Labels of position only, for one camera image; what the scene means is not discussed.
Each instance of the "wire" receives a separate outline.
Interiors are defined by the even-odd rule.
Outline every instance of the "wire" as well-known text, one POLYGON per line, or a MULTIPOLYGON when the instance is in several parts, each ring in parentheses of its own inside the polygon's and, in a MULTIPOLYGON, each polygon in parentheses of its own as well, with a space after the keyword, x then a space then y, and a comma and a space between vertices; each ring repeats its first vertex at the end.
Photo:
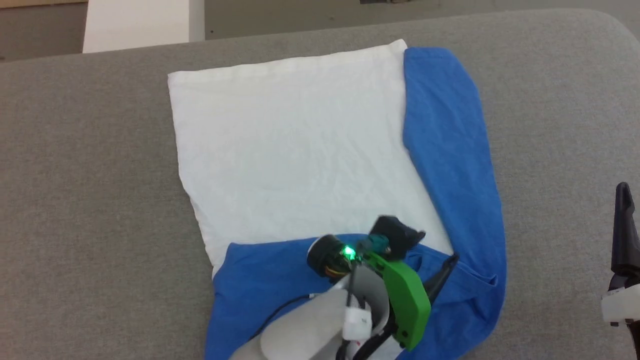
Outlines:
POLYGON ((260 327, 253 333, 253 335, 251 335, 251 338, 249 338, 249 341, 251 341, 253 338, 255 338, 256 336, 260 335, 260 333, 264 330, 265 327, 267 327, 267 325, 269 325, 269 322, 271 321, 271 319, 273 319, 274 316, 276 316, 282 309, 284 309, 285 307, 287 307, 288 305, 293 304, 296 301, 300 301, 300 300, 304 300, 304 299, 311 299, 312 297, 314 297, 316 294, 306 294, 306 295, 302 295, 299 297, 294 297, 293 299, 285 302, 284 304, 278 306, 277 309, 275 309, 271 315, 269 315, 269 317, 267 317, 267 320, 265 320, 262 325, 260 325, 260 327))
POLYGON ((627 325, 629 327, 629 331, 631 331, 631 336, 634 339, 634 346, 636 348, 636 356, 638 360, 640 360, 640 320, 630 323, 627 325))
POLYGON ((329 266, 325 266, 324 267, 324 272, 325 273, 329 273, 330 275, 333 275, 334 277, 342 277, 342 276, 347 275, 346 272, 341 272, 341 271, 338 271, 338 270, 334 270, 334 269, 330 268, 329 266))
POLYGON ((351 275, 349 275, 349 282, 347 283, 347 307, 351 306, 351 295, 353 294, 353 283, 355 281, 354 278, 356 277, 357 268, 358 265, 354 266, 351 275))
POLYGON ((335 272, 348 274, 351 271, 351 262, 342 253, 334 254, 327 262, 327 267, 335 272))
POLYGON ((335 353, 335 360, 345 360, 347 358, 347 347, 349 346, 348 340, 342 340, 338 351, 335 353))

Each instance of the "gray couch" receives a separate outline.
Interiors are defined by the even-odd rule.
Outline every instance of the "gray couch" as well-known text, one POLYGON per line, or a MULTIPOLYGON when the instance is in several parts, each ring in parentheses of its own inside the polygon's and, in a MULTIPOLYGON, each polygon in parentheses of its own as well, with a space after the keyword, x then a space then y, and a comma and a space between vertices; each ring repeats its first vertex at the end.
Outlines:
POLYGON ((166 75, 389 43, 479 87, 504 205, 502 318, 470 359, 633 359, 600 317, 614 189, 640 199, 640 44, 586 10, 509 12, 0 65, 0 357, 202 358, 211 267, 166 75))

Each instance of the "white towel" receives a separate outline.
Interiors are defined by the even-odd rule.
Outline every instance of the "white towel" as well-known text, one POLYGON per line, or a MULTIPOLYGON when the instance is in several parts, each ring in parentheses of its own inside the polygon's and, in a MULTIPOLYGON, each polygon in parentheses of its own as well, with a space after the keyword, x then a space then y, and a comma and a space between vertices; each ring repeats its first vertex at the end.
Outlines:
POLYGON ((451 244, 402 142, 406 44, 169 75, 180 179, 214 273, 231 242, 368 233, 451 244))

